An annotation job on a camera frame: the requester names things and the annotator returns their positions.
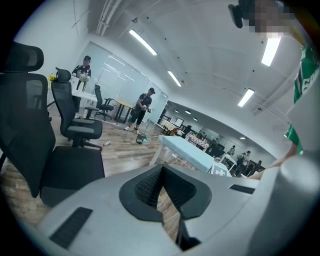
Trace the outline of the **green printed shirt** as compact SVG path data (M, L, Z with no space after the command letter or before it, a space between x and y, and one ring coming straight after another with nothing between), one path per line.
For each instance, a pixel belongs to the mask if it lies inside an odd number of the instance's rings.
M300 99L304 92L308 89L310 83L313 81L316 72L319 71L319 62L316 61L313 50L305 45L301 48L301 59L299 63L299 70L294 79L294 104ZM291 157L300 154L303 150L299 137L290 124L285 136L291 141L291 146L286 154L286 157Z

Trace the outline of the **light blue table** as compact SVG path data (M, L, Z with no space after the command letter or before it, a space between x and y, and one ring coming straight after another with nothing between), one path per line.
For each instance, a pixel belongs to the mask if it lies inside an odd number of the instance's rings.
M170 157L172 155L180 156L188 163L190 163L193 167L203 173L209 174L209 171L211 170L213 165L223 165L221 162L216 162L213 157L198 149L191 143L187 142L182 137L160 135L158 137L158 141L160 142L160 144L149 163L150 166L155 164L163 147L167 147L172 151Z

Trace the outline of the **checkered cloth table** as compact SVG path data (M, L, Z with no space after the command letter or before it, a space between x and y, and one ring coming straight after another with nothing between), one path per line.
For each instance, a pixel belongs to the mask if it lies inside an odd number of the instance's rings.
M174 125L173 123L171 123L170 121L167 121L167 120L163 120L161 122L161 125L167 129L167 131L172 131L174 129L180 129L178 126Z
M206 151L209 148L209 144L207 142L205 142L204 140L201 140L199 138L197 138L196 136L192 135L192 134L187 134L185 136L185 139L190 142L190 143L194 143L196 146L198 147L202 147L202 151Z

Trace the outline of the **person's right forearm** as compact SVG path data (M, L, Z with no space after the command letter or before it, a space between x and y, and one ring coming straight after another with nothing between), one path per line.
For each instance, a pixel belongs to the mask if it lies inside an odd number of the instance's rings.
M274 171L276 168L280 167L285 160L295 156L297 153L297 150L298 150L298 145L292 142L288 152L283 157L277 159L269 168L266 168L259 173L249 176L248 179L260 180L266 171Z

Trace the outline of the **white flowers in vase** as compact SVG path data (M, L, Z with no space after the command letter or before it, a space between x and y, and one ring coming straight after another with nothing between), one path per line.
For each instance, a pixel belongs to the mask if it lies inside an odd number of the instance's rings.
M91 79L88 73L82 73L80 75L79 81L82 84L81 91L84 92L88 81Z

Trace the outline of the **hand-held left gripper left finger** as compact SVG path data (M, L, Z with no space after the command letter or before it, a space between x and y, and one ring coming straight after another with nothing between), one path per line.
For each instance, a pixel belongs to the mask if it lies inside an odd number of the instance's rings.
M95 180L53 207L37 226L49 238L79 207L92 213L76 235L68 253L78 256L177 256L182 250L161 222L142 221L122 205L119 192L132 178L149 171L137 168Z

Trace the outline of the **white desk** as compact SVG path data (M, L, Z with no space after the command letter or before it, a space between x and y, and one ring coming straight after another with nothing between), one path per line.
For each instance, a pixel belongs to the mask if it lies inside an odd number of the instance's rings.
M53 92L52 92L52 88L51 87L48 87L48 93L53 97ZM72 90L71 94L72 94L72 96L79 97L79 98L82 98L82 99L85 99L85 100L88 100L88 101L91 101L91 102L98 102L97 97L95 95L87 93L87 92L84 92L84 91L81 91L81 90ZM55 103L55 100L52 99L49 102L49 104L47 104L47 107L50 108L50 106L52 104L54 104L54 103ZM80 116L81 117L85 117L87 112L88 112L88 110L84 110L83 114L75 114L75 118L79 118Z

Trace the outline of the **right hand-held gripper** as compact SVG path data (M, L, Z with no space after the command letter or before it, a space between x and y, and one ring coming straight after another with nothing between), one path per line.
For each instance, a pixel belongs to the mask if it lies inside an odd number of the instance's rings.
M222 164L222 165L217 165L214 164L209 171L210 174L212 175L217 175L217 176L222 176L222 177L229 177L231 178L232 175L230 174L230 171L227 169L227 167Z

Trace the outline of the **long ceiling light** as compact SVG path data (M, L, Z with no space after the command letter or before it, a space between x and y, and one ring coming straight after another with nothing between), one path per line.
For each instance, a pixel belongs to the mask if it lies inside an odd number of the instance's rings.
M153 56L158 54L135 30L131 29L129 34L138 40Z
M251 88L248 88L239 103L237 104L238 107L243 107L254 95L255 91Z
M170 71L170 70L168 70L167 72L168 72L168 74L170 75L170 77L173 79L173 81L176 83L176 85L177 85L178 87L182 87L181 83L180 83L179 80L176 78L176 76L173 74L173 72Z
M277 53L281 38L268 38L265 46L265 50L261 59L261 63L266 66L270 66Z

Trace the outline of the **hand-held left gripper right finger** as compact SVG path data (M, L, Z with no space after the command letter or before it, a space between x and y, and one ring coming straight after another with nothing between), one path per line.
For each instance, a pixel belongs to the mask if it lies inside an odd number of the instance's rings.
M163 256L257 256L258 217L249 209L255 181L164 165L163 188L179 212L176 238Z

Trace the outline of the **black office chair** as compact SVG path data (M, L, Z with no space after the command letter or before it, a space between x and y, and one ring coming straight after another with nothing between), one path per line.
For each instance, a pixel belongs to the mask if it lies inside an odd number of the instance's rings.
M88 146L102 150L102 146L89 142L101 137L102 122L90 118L76 118L70 79L71 73L68 70L57 67L56 78L51 81L51 91L61 118L60 133L72 141L73 147Z
M97 98L97 103L95 107L85 107L84 109L87 110L87 114L85 116L86 119L89 119L91 117L91 114L93 111L95 111L94 116L97 115L103 116L104 121L106 120L106 117L109 117L112 119L112 116L108 114L108 112L112 111L114 107L110 105L110 101L113 100L113 98L105 98L103 102L102 94L101 94L101 87L98 84L94 85L94 92L95 96Z
M56 146L47 109L48 81L38 74L42 50L12 42L0 67L0 149L32 197L53 207L105 176L96 149Z

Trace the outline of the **framed wall board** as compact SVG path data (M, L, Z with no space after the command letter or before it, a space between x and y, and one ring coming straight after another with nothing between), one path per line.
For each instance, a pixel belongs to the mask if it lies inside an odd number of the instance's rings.
M181 119L181 118L179 118L179 117L177 117L177 116L175 116L175 115L173 115L173 116L171 117L171 119L170 119L170 122L171 122L173 125L175 125L175 126L177 126L177 127L180 127L180 126L183 124L184 120Z

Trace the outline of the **round wooden table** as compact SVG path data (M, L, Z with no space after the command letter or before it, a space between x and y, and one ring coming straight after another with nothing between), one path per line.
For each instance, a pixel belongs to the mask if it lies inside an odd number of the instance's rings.
M129 115L133 109L133 106L129 105L128 103L119 101L119 100L115 100L115 102L117 103L118 108L117 108L114 120L125 124L127 122L127 120L129 119ZM122 114L123 114L123 111L125 108L127 108L127 112L126 112L125 117L122 118Z

